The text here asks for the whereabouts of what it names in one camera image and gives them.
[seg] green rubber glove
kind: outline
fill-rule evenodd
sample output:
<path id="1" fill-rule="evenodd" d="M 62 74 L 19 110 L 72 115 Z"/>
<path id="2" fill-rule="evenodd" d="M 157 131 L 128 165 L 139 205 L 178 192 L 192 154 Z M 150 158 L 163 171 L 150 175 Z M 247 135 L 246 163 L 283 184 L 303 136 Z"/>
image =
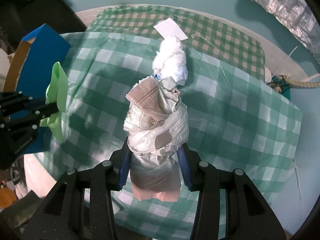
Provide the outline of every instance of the green rubber glove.
<path id="1" fill-rule="evenodd" d="M 56 62 L 52 68 L 51 82 L 45 95 L 45 103 L 50 104 L 57 102 L 59 112 L 52 114 L 48 118 L 42 119 L 40 126 L 48 126 L 53 136 L 58 142 L 63 142 L 61 112 L 66 111 L 68 93 L 68 78 L 63 71 L 60 62 Z"/>

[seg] crumpled foil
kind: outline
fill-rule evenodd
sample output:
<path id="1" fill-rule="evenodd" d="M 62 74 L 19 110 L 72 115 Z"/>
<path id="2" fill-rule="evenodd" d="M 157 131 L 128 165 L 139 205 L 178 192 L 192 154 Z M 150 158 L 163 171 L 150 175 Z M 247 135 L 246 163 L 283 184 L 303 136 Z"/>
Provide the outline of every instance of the crumpled foil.
<path id="1" fill-rule="evenodd" d="M 289 29 L 320 63 L 320 26 L 305 0 L 253 0 Z"/>

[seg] beige plastic wrapper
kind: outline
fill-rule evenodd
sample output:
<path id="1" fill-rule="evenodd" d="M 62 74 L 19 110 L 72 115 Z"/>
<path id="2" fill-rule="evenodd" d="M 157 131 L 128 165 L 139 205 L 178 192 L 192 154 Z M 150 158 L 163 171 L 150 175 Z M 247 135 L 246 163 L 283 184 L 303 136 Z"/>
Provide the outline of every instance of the beige plastic wrapper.
<path id="1" fill-rule="evenodd" d="M 138 200 L 177 201 L 180 195 L 178 165 L 172 155 L 188 140 L 187 107 L 176 83 L 147 77 L 126 95 L 130 101 L 124 130 L 134 153 L 130 176 Z"/>

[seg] white plastic bag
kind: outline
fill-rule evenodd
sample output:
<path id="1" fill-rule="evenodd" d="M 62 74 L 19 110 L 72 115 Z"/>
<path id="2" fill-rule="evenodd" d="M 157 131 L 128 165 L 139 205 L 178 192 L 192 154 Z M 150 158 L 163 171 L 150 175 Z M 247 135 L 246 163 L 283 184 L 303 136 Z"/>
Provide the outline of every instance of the white plastic bag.
<path id="1" fill-rule="evenodd" d="M 187 107 L 171 77 L 147 77 L 127 94 L 130 108 L 124 122 L 132 156 L 133 196 L 177 201 L 180 177 L 172 155 L 188 140 Z"/>
<path id="2" fill-rule="evenodd" d="M 186 63 L 181 41 L 176 36 L 166 36 L 153 60 L 153 75 L 160 80 L 172 77 L 178 85 L 184 86 L 188 78 Z"/>

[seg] metal screw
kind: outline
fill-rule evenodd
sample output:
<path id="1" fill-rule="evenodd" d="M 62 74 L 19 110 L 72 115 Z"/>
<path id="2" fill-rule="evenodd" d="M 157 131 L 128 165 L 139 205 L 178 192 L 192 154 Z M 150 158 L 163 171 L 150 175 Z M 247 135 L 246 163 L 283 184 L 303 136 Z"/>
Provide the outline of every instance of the metal screw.
<path id="1" fill-rule="evenodd" d="M 208 167 L 208 163 L 207 162 L 205 162 L 205 161 L 200 161 L 199 162 L 199 165 L 201 166 L 201 167 Z"/>
<path id="2" fill-rule="evenodd" d="M 241 169 L 235 169 L 235 174 L 241 176 L 241 175 L 243 175 L 243 170 L 241 170 Z"/>
<path id="3" fill-rule="evenodd" d="M 69 175 L 71 175 L 71 174 L 73 174 L 73 173 L 75 173 L 76 172 L 76 169 L 75 168 L 69 168 L 69 169 L 67 169 L 67 174 L 69 174 Z"/>
<path id="4" fill-rule="evenodd" d="M 111 161 L 109 161 L 109 160 L 106 160 L 106 161 L 102 162 L 102 166 L 104 166 L 104 167 L 108 167 L 110 165 L 111 165 Z"/>

